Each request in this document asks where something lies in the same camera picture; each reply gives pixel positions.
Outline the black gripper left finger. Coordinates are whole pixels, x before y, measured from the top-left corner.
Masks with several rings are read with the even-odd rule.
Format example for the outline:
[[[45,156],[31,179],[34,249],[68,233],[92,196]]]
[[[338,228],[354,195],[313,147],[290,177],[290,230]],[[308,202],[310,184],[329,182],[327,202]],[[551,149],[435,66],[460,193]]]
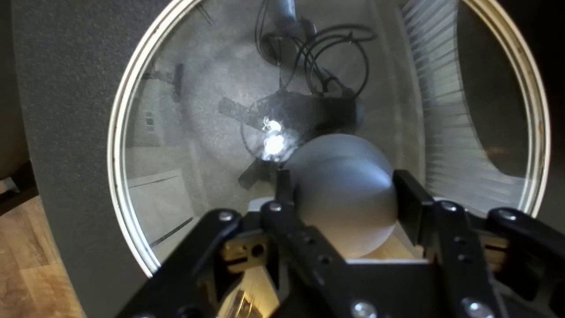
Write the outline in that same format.
[[[345,260],[313,226],[288,207],[241,216],[211,211],[181,242],[158,272],[119,311],[119,318],[212,318],[219,294],[228,290],[216,276],[237,279],[221,262],[221,249],[241,235],[265,233],[276,248],[276,264],[267,271],[290,269],[292,292],[276,306],[274,318],[341,318],[348,299],[340,292],[338,269]]]

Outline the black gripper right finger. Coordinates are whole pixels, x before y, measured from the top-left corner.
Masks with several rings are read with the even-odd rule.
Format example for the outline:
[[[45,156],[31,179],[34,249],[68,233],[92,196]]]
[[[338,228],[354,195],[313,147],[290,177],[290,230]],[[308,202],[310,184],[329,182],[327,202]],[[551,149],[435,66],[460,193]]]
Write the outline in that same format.
[[[407,170],[396,170],[400,219],[438,274],[453,318],[565,318],[565,235],[511,207],[486,218],[435,200]]]

